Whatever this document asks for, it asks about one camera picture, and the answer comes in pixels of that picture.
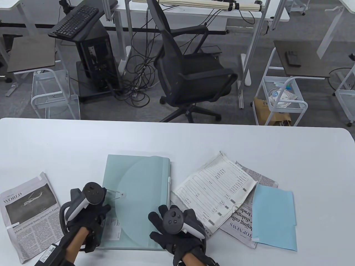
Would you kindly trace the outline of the person's left hand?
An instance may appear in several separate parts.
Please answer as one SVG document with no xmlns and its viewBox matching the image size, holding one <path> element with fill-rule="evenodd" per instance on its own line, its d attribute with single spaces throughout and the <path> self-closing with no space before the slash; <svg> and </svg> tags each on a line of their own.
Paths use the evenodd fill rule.
<svg viewBox="0 0 355 266">
<path fill-rule="evenodd" d="M 80 251 L 90 253 L 100 246 L 105 219 L 111 210 L 109 204 L 104 205 L 106 194 L 106 188 L 93 182 L 86 184 L 83 190 L 70 190 L 70 201 L 61 206 L 59 214 L 63 232 L 61 247 L 68 247 L 82 227 L 88 229 L 89 234 Z"/>
</svg>

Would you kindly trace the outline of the person's right hand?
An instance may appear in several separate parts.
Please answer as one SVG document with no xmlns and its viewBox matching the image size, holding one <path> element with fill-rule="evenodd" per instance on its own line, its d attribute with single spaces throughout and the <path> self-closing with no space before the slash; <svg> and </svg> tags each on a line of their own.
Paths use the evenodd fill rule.
<svg viewBox="0 0 355 266">
<path fill-rule="evenodd" d="M 174 255 L 174 260 L 177 262 L 183 261 L 183 257 L 188 253 L 195 256 L 206 254 L 206 241 L 201 240 L 192 234 L 179 232 L 178 234 L 170 234 L 163 227 L 162 218 L 168 212 L 167 205 L 159 206 L 159 213 L 150 212 L 148 215 L 149 221 L 156 228 L 156 232 L 150 233 L 150 238 L 158 243 L 163 249 Z"/>
</svg>

